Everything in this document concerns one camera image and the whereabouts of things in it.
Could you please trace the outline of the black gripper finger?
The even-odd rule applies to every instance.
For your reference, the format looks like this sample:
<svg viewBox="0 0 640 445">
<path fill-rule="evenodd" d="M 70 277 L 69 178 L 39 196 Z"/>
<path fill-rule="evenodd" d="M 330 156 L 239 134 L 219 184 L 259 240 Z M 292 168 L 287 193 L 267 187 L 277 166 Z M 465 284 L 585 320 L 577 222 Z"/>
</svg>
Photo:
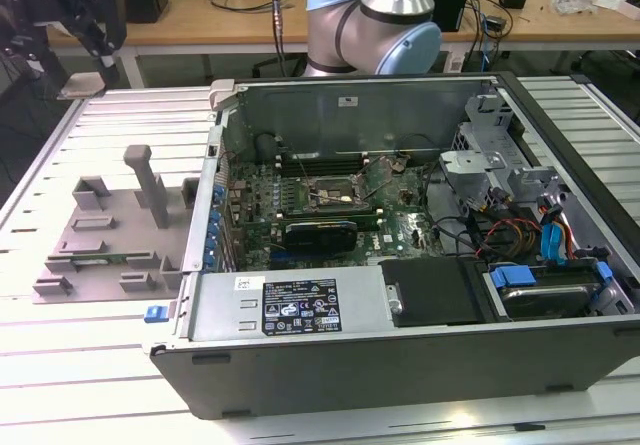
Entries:
<svg viewBox="0 0 640 445">
<path fill-rule="evenodd" d="M 93 57 L 105 84 L 115 84 L 119 72 L 114 55 L 126 40 L 125 0 L 79 0 L 74 36 Z"/>
<path fill-rule="evenodd" d="M 1 54 L 28 65 L 50 82 L 68 81 L 68 73 L 51 49 L 46 30 L 32 23 L 17 0 L 1 0 Z"/>
</svg>

